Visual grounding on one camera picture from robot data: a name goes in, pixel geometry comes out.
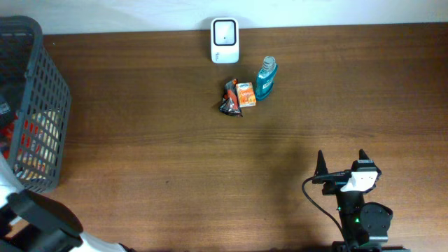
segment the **snack wrapper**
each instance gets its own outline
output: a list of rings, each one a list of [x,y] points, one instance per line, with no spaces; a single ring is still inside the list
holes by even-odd
[[[238,104],[237,92],[235,85],[238,83],[237,79],[229,81],[224,86],[223,103],[219,107],[219,111],[228,116],[242,117],[243,113]]]

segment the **white plug-in device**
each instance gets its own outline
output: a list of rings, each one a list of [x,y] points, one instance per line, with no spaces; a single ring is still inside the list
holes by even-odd
[[[210,24],[211,61],[217,64],[236,63],[239,60],[238,21],[219,17]]]

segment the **orange snack box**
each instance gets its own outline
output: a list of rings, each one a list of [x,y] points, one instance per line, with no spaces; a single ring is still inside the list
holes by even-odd
[[[252,83],[237,84],[237,94],[240,108],[256,105],[257,99],[253,92]]]

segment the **mouthwash bottle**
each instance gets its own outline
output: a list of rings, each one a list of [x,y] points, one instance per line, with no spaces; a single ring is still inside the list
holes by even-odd
[[[264,100],[274,87],[274,77],[279,66],[275,63],[272,56],[265,57],[263,66],[258,72],[257,83],[255,87],[255,97],[258,101]]]

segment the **black cable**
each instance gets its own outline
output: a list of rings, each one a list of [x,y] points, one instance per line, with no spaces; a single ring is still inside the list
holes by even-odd
[[[339,228],[339,231],[341,232],[342,238],[344,240],[345,246],[347,247],[347,251],[350,252],[349,244],[347,243],[347,240],[345,239],[344,233],[342,231],[341,225],[337,222],[335,217],[333,217],[331,214],[329,214],[327,211],[325,211],[321,206],[319,206],[317,203],[314,202],[314,200],[307,194],[305,191],[305,184],[312,181],[313,179],[317,179],[319,176],[311,177],[305,179],[302,184],[302,192],[305,195],[305,197],[315,206],[317,209],[321,210],[326,216],[330,217],[330,219],[336,224],[337,228]]]

